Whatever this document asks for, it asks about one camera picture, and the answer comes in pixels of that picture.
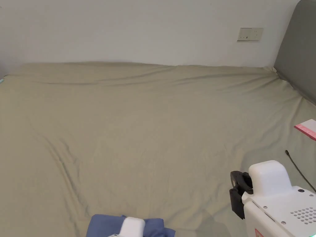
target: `black wire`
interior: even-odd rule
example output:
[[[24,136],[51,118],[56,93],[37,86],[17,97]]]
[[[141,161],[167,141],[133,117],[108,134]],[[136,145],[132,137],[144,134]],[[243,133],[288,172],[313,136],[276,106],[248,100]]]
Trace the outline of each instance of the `black wire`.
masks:
[[[295,168],[297,169],[297,171],[301,174],[301,176],[303,177],[303,179],[305,179],[305,181],[309,184],[309,186],[314,190],[314,192],[316,193],[316,189],[313,187],[313,185],[311,185],[311,183],[307,180],[307,178],[305,178],[305,176],[302,174],[302,172],[300,171],[300,169],[296,166],[296,164],[294,163],[294,161],[292,160],[292,157],[290,156],[290,153],[288,152],[288,150],[285,150],[285,153],[288,155],[288,157],[290,158],[290,160],[292,161],[293,165],[295,166]]]

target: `wall socket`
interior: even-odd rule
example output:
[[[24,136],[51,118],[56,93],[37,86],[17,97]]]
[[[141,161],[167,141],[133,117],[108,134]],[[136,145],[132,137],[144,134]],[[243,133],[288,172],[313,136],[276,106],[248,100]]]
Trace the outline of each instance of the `wall socket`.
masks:
[[[240,28],[237,41],[261,40],[263,28]]]

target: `pink and white paper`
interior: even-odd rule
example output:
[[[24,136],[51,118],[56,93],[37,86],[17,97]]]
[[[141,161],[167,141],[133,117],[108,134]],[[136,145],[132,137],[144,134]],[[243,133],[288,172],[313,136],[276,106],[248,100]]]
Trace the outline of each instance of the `pink and white paper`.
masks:
[[[304,123],[294,126],[298,131],[301,131],[311,139],[316,141],[316,121],[313,119],[307,120]]]

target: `blue cloth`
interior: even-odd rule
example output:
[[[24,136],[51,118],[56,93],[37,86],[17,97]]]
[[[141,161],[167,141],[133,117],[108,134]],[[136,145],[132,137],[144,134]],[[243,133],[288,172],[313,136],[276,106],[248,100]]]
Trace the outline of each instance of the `blue cloth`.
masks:
[[[94,215],[91,218],[87,237],[108,237],[119,234],[125,216]],[[165,228],[163,219],[146,219],[144,237],[174,237],[175,231]]]

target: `gray headboard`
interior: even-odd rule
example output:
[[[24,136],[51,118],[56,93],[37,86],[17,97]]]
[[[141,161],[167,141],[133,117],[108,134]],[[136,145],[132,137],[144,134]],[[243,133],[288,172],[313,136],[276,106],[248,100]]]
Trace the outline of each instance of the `gray headboard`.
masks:
[[[301,0],[292,15],[274,67],[316,103],[316,0]]]

